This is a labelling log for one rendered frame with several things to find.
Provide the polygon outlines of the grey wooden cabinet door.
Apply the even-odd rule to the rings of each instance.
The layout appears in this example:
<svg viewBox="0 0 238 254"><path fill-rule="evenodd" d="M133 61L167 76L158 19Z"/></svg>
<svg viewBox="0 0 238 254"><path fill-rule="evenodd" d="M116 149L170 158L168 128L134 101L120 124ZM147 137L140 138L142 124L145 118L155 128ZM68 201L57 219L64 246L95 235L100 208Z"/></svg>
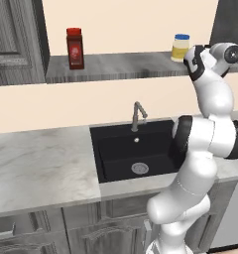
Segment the grey wooden cabinet door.
<svg viewBox="0 0 238 254"><path fill-rule="evenodd" d="M238 45L238 0L219 0L209 43Z"/></svg>
<svg viewBox="0 0 238 254"><path fill-rule="evenodd" d="M0 0L0 86L45 83L50 56L43 0Z"/></svg>

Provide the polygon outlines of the grey metal tap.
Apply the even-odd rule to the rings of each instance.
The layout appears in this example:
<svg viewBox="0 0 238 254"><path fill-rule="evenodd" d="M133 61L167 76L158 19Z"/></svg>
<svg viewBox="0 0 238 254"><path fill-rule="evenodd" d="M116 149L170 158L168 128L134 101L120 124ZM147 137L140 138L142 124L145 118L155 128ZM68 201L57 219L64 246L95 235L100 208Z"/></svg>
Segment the grey metal tap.
<svg viewBox="0 0 238 254"><path fill-rule="evenodd" d="M139 101L136 101L134 103L134 111L133 111L133 117L132 117L132 132L137 132L138 131L138 112L142 113L142 116L144 118L144 123L146 123L146 118L148 117L147 112L145 111L145 109L143 108L143 106L141 105L141 103Z"/></svg>

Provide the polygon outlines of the grey wooden drawer front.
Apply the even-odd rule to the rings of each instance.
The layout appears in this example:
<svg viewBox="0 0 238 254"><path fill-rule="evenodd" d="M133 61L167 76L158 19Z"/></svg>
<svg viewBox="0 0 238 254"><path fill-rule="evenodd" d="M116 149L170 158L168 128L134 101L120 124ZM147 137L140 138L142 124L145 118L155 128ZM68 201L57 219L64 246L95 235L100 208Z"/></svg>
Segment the grey wooden drawer front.
<svg viewBox="0 0 238 254"><path fill-rule="evenodd" d="M49 208L0 217L0 232L10 230L13 223L16 223L14 236L36 232L51 233L64 231L60 208Z"/></svg>

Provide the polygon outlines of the grey wooden false drawer panel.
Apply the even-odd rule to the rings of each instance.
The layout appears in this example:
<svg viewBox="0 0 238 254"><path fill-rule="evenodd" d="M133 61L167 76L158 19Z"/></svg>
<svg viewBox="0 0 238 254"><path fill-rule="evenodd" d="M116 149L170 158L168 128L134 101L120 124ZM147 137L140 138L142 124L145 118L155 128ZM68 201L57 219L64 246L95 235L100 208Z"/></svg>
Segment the grey wooden false drawer panel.
<svg viewBox="0 0 238 254"><path fill-rule="evenodd" d="M147 202L153 193L102 201L101 214L107 218L136 216L147 213Z"/></svg>

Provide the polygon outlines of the mayonnaise jar with blue lid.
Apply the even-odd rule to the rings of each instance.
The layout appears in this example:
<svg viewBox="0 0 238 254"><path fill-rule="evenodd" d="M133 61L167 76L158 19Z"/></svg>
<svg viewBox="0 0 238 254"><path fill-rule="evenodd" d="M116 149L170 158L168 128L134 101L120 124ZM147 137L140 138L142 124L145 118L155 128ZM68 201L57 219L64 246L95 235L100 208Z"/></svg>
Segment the mayonnaise jar with blue lid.
<svg viewBox="0 0 238 254"><path fill-rule="evenodd" d="M173 42L171 60L181 63L185 54L189 49L189 35L187 34L175 34L175 40Z"/></svg>

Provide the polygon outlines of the black sink basin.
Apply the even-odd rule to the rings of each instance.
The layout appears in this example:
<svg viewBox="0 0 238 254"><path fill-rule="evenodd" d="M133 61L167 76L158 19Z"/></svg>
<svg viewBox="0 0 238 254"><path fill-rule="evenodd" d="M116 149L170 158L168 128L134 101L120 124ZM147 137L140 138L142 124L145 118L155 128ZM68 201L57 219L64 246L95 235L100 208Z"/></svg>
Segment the black sink basin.
<svg viewBox="0 0 238 254"><path fill-rule="evenodd" d="M177 173L185 159L173 141L173 120L91 127L98 180L101 184Z"/></svg>

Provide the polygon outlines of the grey wooden cupboard door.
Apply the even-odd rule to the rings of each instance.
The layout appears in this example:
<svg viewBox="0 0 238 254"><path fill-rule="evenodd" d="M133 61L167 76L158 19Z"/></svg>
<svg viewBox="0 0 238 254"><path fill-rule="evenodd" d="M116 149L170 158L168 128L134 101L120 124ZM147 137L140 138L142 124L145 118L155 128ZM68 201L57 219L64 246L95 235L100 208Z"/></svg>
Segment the grey wooden cupboard door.
<svg viewBox="0 0 238 254"><path fill-rule="evenodd" d="M0 240L0 254L70 254L64 232L30 233Z"/></svg>
<svg viewBox="0 0 238 254"><path fill-rule="evenodd" d="M185 237L185 243L193 254L207 252L210 249L236 185L237 181L215 183L208 192L210 210L193 224Z"/></svg>
<svg viewBox="0 0 238 254"><path fill-rule="evenodd" d="M70 229L71 254L144 254L145 219L137 216Z"/></svg>

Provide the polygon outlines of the silver dishwasher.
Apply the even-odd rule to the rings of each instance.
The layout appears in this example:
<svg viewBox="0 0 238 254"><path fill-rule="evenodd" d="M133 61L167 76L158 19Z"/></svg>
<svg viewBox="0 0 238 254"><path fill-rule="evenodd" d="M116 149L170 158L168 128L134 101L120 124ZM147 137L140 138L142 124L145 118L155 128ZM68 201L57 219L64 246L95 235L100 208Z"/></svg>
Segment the silver dishwasher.
<svg viewBox="0 0 238 254"><path fill-rule="evenodd" d="M209 250L214 254L238 250L238 182L221 197L223 204L219 210L222 218Z"/></svg>

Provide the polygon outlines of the grey wooden cabinet shelf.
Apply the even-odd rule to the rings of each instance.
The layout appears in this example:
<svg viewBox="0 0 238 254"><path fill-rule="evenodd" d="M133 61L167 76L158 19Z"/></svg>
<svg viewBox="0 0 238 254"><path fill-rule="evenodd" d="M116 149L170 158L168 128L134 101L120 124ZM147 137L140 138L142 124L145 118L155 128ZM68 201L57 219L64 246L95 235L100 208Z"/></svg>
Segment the grey wooden cabinet shelf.
<svg viewBox="0 0 238 254"><path fill-rule="evenodd" d="M70 69L68 56L51 56L47 83L89 82L187 75L170 52L85 55L84 69Z"/></svg>

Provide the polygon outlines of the red paprika jar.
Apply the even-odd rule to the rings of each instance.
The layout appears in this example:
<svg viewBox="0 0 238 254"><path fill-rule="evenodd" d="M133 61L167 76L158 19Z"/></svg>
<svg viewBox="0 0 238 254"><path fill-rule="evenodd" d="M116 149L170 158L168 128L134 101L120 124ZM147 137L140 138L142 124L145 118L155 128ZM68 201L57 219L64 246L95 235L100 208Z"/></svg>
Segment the red paprika jar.
<svg viewBox="0 0 238 254"><path fill-rule="evenodd" d="M84 69L83 43L80 28L66 29L68 63L70 69Z"/></svg>

